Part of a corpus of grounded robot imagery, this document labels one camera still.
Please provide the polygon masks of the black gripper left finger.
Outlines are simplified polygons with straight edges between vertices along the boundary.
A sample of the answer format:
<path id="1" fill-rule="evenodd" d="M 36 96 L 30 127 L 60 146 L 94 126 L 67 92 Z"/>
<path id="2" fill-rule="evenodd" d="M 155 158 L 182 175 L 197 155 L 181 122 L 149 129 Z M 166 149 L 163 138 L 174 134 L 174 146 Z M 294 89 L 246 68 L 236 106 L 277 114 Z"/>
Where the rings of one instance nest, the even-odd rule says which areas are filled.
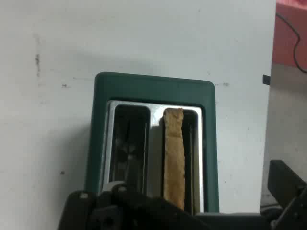
<path id="1" fill-rule="evenodd" d="M 122 181 L 100 195 L 77 190 L 67 197 L 59 230 L 207 230 L 193 215 L 161 197 L 149 197 Z"/>

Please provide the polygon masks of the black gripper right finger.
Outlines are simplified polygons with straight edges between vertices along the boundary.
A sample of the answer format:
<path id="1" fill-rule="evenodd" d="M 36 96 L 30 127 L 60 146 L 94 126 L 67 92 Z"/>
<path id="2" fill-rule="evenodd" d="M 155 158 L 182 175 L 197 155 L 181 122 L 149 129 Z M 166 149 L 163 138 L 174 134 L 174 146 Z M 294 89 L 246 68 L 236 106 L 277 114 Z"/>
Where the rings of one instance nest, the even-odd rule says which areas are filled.
<path id="1" fill-rule="evenodd" d="M 268 190 L 283 209 L 274 230 L 307 228 L 307 183 L 282 160 L 271 160 Z"/>

